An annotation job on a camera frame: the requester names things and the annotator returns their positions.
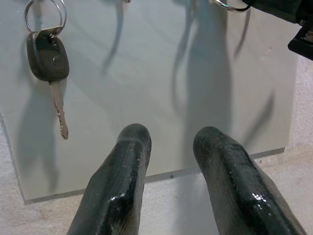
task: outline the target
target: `wall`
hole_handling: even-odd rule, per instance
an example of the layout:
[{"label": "wall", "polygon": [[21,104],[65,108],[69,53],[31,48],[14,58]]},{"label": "wall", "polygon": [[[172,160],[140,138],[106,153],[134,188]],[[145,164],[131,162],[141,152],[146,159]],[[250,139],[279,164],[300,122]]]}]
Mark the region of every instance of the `wall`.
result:
[{"label": "wall", "polygon": [[[273,179],[309,235],[313,235],[313,62],[299,58],[290,146],[257,159]],[[0,128],[1,235],[63,235],[81,195],[24,203],[10,152]],[[204,178],[198,169],[147,179],[141,235],[216,235]]]}]

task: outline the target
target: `metal ring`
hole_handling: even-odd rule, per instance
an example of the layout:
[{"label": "metal ring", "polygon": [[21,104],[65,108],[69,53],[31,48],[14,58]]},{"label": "metal ring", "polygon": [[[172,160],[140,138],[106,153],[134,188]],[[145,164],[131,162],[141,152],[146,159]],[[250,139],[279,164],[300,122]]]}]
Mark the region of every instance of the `metal ring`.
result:
[{"label": "metal ring", "polygon": [[[54,0],[50,0],[51,2],[53,2],[53,4],[57,7],[58,11],[59,11],[59,15],[60,15],[60,25],[62,28],[57,31],[57,33],[55,35],[53,35],[54,37],[59,35],[61,33],[61,31],[63,30],[64,26],[65,26],[65,23],[67,21],[67,10],[66,10],[66,7],[65,7],[65,4],[64,4],[64,1],[63,0],[60,0],[62,5],[63,5],[63,8],[64,8],[64,22],[63,22],[63,16],[62,16],[62,12],[61,12],[61,9],[59,7],[59,5],[54,1]],[[32,32],[32,30],[30,29],[30,26],[29,26],[29,23],[28,23],[28,12],[29,12],[29,9],[31,7],[31,5],[35,2],[35,0],[30,0],[28,2],[28,4],[26,5],[26,8],[25,8],[25,11],[24,11],[24,23],[25,23],[25,26],[26,28],[28,29],[29,32]]]},{"label": "metal ring", "polygon": [[249,10],[251,7],[251,5],[248,5],[245,8],[236,8],[236,7],[229,6],[228,4],[221,2],[220,0],[213,0],[213,2],[216,3],[217,5],[223,7],[223,8],[226,8],[228,11],[232,11],[232,12],[245,12],[245,11]]}]

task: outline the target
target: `textured wall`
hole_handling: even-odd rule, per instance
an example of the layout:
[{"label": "textured wall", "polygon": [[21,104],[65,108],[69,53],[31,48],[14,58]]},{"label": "textured wall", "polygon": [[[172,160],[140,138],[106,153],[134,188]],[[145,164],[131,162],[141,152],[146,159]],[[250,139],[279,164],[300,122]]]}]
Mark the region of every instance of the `textured wall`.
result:
[{"label": "textured wall", "polygon": [[[290,146],[283,154],[257,159],[257,163],[277,184],[307,233],[313,235],[313,62],[299,58]],[[1,235],[63,235],[80,199],[77,195],[25,204],[1,126]],[[147,180],[140,234],[217,235],[205,181],[197,169]]]}]

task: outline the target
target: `metal key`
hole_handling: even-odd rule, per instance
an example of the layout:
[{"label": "metal key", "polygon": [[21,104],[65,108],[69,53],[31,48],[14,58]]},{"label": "metal key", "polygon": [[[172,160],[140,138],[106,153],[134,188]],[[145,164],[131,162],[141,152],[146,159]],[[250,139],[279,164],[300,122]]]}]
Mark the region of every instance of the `metal key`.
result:
[{"label": "metal key", "polygon": [[68,128],[63,111],[60,81],[67,78],[69,64],[67,53],[60,39],[55,37],[62,26],[31,32],[27,37],[27,56],[33,74],[49,83],[63,139],[68,139]]}]

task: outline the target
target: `black object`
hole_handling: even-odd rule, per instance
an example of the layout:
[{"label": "black object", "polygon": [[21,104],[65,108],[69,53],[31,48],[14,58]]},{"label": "black object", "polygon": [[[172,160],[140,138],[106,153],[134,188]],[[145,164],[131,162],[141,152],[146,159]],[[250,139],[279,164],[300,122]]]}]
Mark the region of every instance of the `black object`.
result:
[{"label": "black object", "polygon": [[198,132],[194,154],[220,235],[305,235],[274,182],[244,148],[214,127]]},{"label": "black object", "polygon": [[68,76],[67,53],[61,40],[53,37],[59,28],[31,32],[27,37],[29,65],[39,80],[57,82]]},{"label": "black object", "polygon": [[285,21],[303,26],[289,43],[288,48],[313,60],[313,0],[243,0],[243,2]]},{"label": "black object", "polygon": [[140,124],[127,126],[90,179],[67,235],[136,235],[151,138]]}]

